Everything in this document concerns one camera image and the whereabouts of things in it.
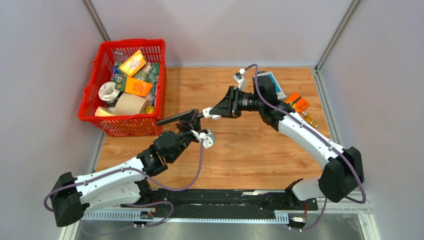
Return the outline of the white PVC elbow fitting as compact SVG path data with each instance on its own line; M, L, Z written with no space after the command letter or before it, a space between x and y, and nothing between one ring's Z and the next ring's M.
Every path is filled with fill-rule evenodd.
M203 117L205 119L219 120L222 118L221 115L211 114L212 107L207 107L202 110Z

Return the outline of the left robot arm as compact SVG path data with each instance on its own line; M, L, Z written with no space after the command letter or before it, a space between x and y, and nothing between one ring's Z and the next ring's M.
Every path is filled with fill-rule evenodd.
M137 203L147 207L153 201L147 179L168 169L188 148L198 143L203 114L178 114L159 120L160 125L176 122L178 131L164 131L153 143L130 160L95 173L73 176L61 174L51 192L44 198L44 207L54 214L57 227L79 221L85 213L113 205Z

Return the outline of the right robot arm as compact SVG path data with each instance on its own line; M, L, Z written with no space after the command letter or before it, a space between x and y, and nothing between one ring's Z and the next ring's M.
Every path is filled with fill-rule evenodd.
M299 209L306 200L327 198L338 203L364 182L362 156L355 147L345 148L311 127L288 103L278 99L269 76L254 81L254 92L230 86L214 107L205 108L206 119L239 118L243 111L258 112L262 121L307 151L322 168L321 176L298 179L285 192L286 205Z

